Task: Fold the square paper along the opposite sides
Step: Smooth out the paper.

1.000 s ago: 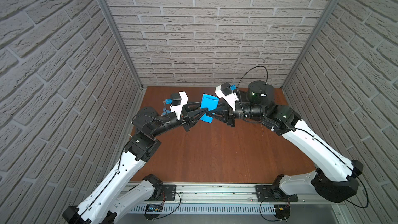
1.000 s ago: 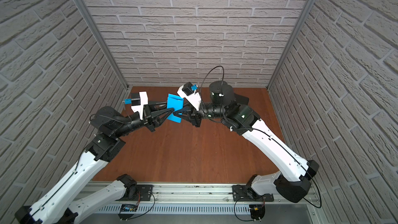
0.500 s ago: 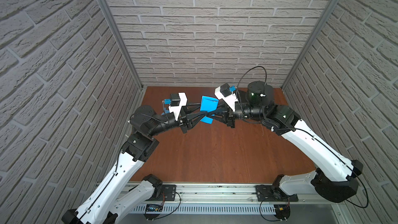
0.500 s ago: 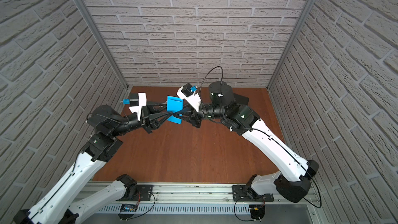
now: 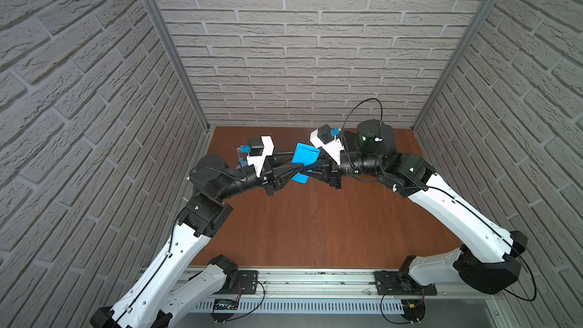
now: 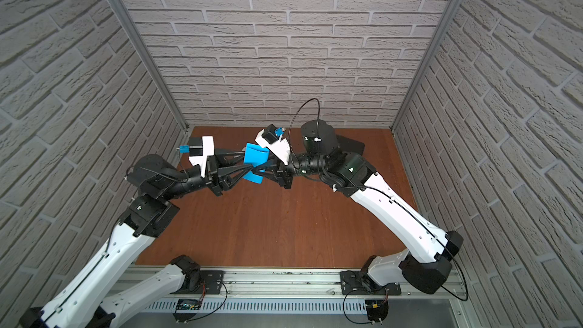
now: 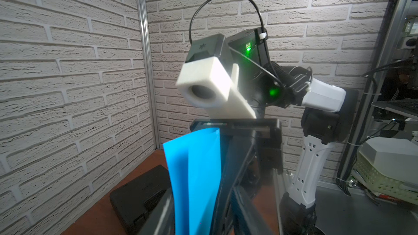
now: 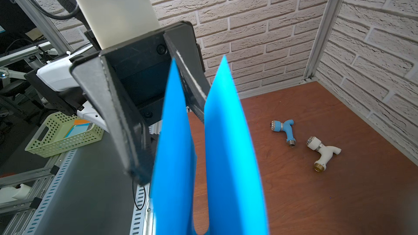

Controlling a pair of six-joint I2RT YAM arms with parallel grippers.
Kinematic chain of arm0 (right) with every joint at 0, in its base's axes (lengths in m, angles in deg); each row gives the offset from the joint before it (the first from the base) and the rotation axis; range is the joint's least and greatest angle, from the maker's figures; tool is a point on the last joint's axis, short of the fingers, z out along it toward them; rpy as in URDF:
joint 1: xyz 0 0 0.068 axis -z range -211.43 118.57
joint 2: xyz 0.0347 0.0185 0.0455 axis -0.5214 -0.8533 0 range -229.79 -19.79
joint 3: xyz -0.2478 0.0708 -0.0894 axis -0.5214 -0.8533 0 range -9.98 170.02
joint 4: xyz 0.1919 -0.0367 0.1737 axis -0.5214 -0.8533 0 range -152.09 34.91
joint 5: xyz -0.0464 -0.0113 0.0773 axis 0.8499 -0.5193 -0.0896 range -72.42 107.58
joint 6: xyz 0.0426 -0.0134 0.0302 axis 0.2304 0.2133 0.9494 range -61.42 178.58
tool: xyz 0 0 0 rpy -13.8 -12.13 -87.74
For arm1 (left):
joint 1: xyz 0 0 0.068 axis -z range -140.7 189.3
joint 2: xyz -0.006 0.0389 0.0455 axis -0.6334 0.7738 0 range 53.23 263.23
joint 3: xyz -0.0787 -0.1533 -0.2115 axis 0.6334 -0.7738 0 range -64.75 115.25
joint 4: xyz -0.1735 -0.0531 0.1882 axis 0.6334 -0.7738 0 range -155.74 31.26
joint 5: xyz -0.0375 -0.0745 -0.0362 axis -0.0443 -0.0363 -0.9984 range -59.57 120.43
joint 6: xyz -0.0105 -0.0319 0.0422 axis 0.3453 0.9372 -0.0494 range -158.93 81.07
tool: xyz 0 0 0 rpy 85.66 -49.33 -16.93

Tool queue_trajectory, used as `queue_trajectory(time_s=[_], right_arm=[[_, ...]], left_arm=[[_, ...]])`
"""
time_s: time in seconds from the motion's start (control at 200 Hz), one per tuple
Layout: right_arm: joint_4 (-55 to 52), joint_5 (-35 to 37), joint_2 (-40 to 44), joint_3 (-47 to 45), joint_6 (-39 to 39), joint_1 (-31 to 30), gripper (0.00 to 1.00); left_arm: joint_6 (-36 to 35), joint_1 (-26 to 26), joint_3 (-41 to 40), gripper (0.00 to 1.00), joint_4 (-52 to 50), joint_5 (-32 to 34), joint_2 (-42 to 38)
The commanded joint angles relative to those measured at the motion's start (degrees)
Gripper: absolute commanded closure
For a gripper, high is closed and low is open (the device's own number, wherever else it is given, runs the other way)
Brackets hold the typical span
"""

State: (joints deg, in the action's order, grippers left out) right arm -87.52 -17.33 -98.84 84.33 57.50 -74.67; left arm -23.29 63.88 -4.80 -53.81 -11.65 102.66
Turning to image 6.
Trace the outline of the blue square paper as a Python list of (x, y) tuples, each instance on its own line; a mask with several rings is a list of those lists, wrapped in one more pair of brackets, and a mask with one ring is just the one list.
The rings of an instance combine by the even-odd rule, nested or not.
[[(253, 167), (262, 165), (267, 162), (269, 155), (270, 151), (267, 148), (247, 143), (244, 150), (244, 164), (251, 164)], [(259, 185), (264, 180), (262, 176), (257, 176), (252, 171), (245, 174), (243, 179)]]

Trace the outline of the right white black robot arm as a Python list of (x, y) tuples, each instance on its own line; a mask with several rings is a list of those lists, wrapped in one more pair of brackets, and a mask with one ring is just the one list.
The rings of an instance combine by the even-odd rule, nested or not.
[(316, 176), (363, 206), (404, 244), (399, 253), (367, 260), (357, 277), (364, 291), (377, 292), (386, 285), (406, 282), (432, 295), (444, 287), (463, 244), (458, 232), (446, 232), (423, 218), (364, 158), (363, 143), (338, 136), (325, 121), (303, 124), (304, 153), (293, 153), (284, 133), (274, 125), (259, 131), (255, 142), (270, 156), (253, 168), (253, 174), (285, 189), (291, 188), (296, 177)]

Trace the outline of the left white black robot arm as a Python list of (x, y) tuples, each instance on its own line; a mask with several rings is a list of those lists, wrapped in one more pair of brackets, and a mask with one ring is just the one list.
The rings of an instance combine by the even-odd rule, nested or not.
[(118, 327), (156, 300), (175, 292), (208, 293), (200, 265), (181, 255), (154, 276), (116, 296), (107, 296), (131, 263), (160, 237), (179, 212), (172, 200), (200, 189), (221, 194), (232, 188), (252, 165), (251, 150), (215, 150), (213, 145), (182, 146), (192, 166), (177, 170), (163, 157), (140, 158), (126, 176), (139, 194), (112, 227), (108, 240), (54, 299), (28, 309), (22, 327)]

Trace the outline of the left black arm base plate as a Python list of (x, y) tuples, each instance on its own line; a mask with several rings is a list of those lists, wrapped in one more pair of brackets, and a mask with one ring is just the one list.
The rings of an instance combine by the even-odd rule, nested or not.
[(202, 270), (188, 273), (182, 286), (173, 293), (192, 295), (219, 295), (223, 290), (224, 270)]

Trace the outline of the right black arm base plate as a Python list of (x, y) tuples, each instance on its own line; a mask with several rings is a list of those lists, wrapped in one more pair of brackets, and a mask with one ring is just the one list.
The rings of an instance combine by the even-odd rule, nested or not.
[(401, 286), (397, 282), (378, 285), (361, 271), (344, 270), (339, 273), (342, 294), (362, 294), (371, 296), (400, 296)]

